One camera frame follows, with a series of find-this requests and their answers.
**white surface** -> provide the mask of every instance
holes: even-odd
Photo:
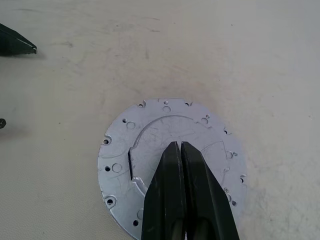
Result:
[[[97,182],[112,120],[151,97],[219,115],[247,154],[242,240],[320,235],[317,0],[2,0],[38,55],[0,58],[0,239],[123,240]]]

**small hole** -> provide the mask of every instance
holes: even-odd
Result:
[[[105,140],[103,140],[103,144],[109,145],[111,143],[111,137],[110,136],[105,136]]]
[[[106,201],[106,204],[108,204],[108,205],[111,205],[113,203],[114,203],[114,201],[112,199],[108,199],[108,201]]]

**circular metal plate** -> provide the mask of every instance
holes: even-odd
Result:
[[[184,99],[149,99],[121,113],[104,135],[98,181],[106,207],[132,237],[141,238],[144,198],[161,155],[171,142],[201,151],[224,189],[235,222],[247,192],[240,143],[209,110]],[[129,168],[132,163],[132,179]]]

